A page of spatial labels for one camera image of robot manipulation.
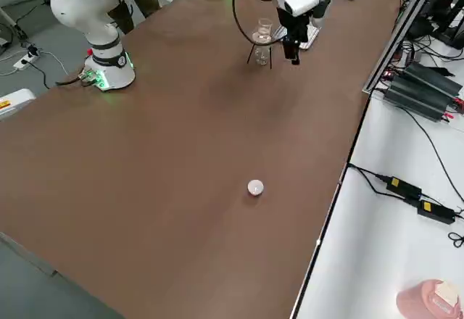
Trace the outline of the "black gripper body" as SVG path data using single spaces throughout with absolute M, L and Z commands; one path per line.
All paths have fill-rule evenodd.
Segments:
M 308 42 L 307 26 L 309 25 L 309 12 L 294 17 L 284 9 L 277 8 L 280 24 L 286 29 L 286 40 L 291 42 Z
M 312 9 L 312 17 L 318 20 L 323 18 L 330 3 L 331 0 L 319 0 L 318 5 Z

